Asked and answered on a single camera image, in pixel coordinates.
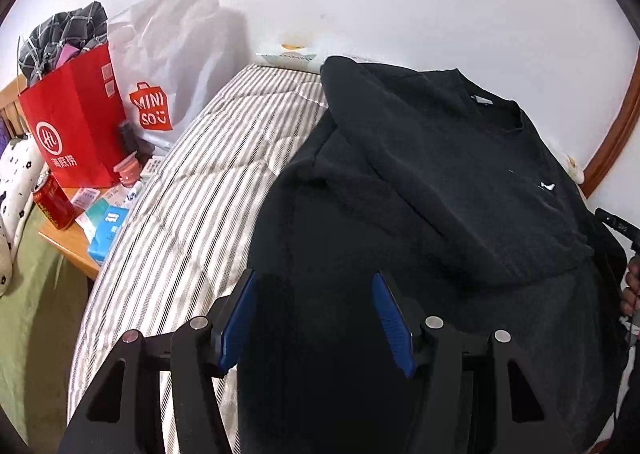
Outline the person's right hand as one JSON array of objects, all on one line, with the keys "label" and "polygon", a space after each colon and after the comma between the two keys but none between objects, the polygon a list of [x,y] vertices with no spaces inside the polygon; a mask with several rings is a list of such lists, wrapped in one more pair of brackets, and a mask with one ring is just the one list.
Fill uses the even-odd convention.
[{"label": "person's right hand", "polygon": [[620,308],[623,315],[631,318],[639,310],[639,292],[640,292],[640,262],[639,257],[631,258],[627,272],[624,278],[624,288],[620,292]]}]

